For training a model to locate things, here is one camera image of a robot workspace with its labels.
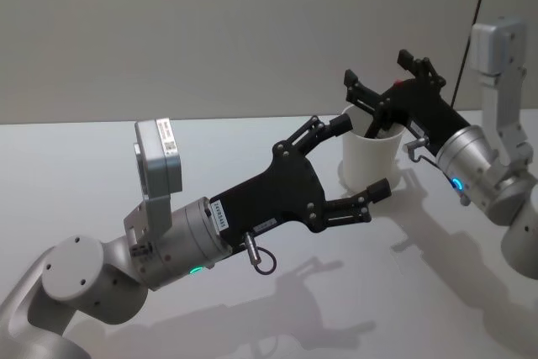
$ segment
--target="sticker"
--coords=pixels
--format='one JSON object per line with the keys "label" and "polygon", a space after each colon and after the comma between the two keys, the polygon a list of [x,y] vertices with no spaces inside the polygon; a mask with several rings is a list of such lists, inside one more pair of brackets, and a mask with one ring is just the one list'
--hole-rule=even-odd
{"label": "sticker", "polygon": [[259,225],[257,225],[253,230],[255,233],[261,233],[262,231],[269,230],[272,227],[277,225],[277,220],[275,218],[269,219]]}
{"label": "sticker", "polygon": [[409,128],[410,128],[416,135],[418,135],[420,138],[424,138],[425,132],[422,130],[422,128],[419,127],[419,125],[418,125],[416,122],[411,121],[411,124],[409,125]]}
{"label": "sticker", "polygon": [[162,149],[165,155],[177,153],[177,144],[174,139],[174,133],[171,131],[170,120],[168,118],[158,119],[157,128],[161,136]]}
{"label": "sticker", "polygon": [[224,214],[224,208],[220,199],[211,203],[211,212],[213,212],[214,223],[217,225],[217,230],[222,231],[229,228],[226,214]]}

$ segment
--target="white table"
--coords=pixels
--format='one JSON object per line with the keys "label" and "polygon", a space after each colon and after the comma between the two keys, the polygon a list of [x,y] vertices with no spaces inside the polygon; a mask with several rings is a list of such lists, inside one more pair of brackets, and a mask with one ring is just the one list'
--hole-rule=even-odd
{"label": "white table", "polygon": [[[172,207],[265,170],[272,145],[305,119],[174,122],[184,192]],[[538,111],[523,122],[538,145]],[[134,141],[133,123],[0,127],[0,298],[47,247],[122,235],[140,201]],[[341,140],[310,159],[327,198],[344,195]],[[538,357],[538,282],[504,262],[504,230],[461,207],[433,167],[402,152],[398,166],[399,185],[370,224],[314,235],[290,223],[263,235],[278,258],[272,276],[238,255],[151,293],[126,325],[77,314],[67,337],[94,359]]]}

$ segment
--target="white wall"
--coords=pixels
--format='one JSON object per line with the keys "label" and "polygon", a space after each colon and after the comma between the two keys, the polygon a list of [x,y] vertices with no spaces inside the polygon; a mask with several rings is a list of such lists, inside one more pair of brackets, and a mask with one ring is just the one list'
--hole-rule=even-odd
{"label": "white wall", "polygon": [[[536,32],[533,1],[485,0],[484,15]],[[475,2],[0,0],[0,123],[335,113],[347,67],[384,90],[402,47],[432,58],[450,97]],[[463,84],[458,105],[476,107]]]}

